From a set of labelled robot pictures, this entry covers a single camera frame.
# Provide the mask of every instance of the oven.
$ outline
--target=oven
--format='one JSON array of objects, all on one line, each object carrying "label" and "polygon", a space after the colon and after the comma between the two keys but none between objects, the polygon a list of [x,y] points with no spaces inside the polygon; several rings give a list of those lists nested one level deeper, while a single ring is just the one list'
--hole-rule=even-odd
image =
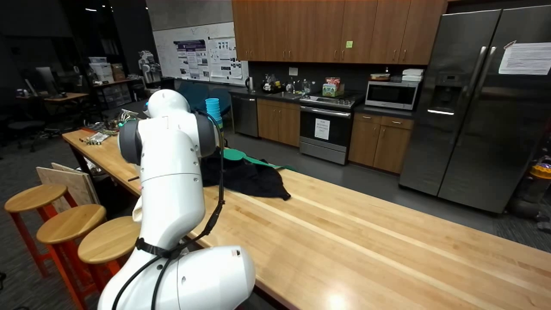
[{"label": "oven", "polygon": [[345,165],[352,124],[352,106],[304,105],[300,110],[300,151]]},{"label": "oven", "polygon": [[414,110],[419,82],[410,80],[369,80],[366,93],[367,106]]}]

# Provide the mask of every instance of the refrigerator door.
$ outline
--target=refrigerator door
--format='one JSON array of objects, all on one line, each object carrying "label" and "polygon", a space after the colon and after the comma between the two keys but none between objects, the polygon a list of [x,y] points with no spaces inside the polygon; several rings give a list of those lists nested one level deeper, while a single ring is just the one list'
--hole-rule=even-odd
[{"label": "refrigerator door", "polygon": [[438,194],[502,10],[445,13],[400,184]]},{"label": "refrigerator door", "polygon": [[440,196],[502,213],[551,120],[551,75],[500,74],[512,43],[551,43],[551,5],[503,10]]}]

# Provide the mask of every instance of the microwave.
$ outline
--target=microwave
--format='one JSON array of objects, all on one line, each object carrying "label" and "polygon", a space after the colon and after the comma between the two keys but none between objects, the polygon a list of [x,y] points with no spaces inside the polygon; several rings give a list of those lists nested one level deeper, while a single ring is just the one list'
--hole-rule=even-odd
[{"label": "microwave", "polygon": [[417,80],[369,80],[367,106],[414,110],[417,101]]}]

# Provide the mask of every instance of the wooden table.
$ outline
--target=wooden table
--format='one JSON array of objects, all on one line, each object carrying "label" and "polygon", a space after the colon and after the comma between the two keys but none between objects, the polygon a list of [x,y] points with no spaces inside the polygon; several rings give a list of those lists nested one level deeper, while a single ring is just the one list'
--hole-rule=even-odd
[{"label": "wooden table", "polygon": [[88,93],[66,93],[66,96],[45,96],[47,103],[73,103],[88,98]]},{"label": "wooden table", "polygon": [[[83,144],[88,134],[64,139],[140,194],[140,180],[130,180],[138,170],[116,137]],[[281,175],[292,199],[226,191],[202,244],[245,246],[257,285],[290,308],[551,306],[551,253],[293,170]],[[207,213],[216,201],[218,187],[207,187]]]}]

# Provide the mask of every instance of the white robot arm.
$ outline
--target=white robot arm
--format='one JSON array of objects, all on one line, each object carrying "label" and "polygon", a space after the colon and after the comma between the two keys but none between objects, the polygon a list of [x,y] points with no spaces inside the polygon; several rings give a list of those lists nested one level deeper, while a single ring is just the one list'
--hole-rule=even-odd
[{"label": "white robot arm", "polygon": [[256,285],[254,261],[242,246],[199,249],[171,260],[156,251],[178,248],[206,215],[199,158],[218,148],[219,136],[207,117],[188,110],[185,96],[163,89],[149,101],[152,118],[121,130],[125,158],[140,165],[144,213],[137,215],[142,217],[140,239],[145,246],[135,248],[109,280],[101,310],[237,308]]}]

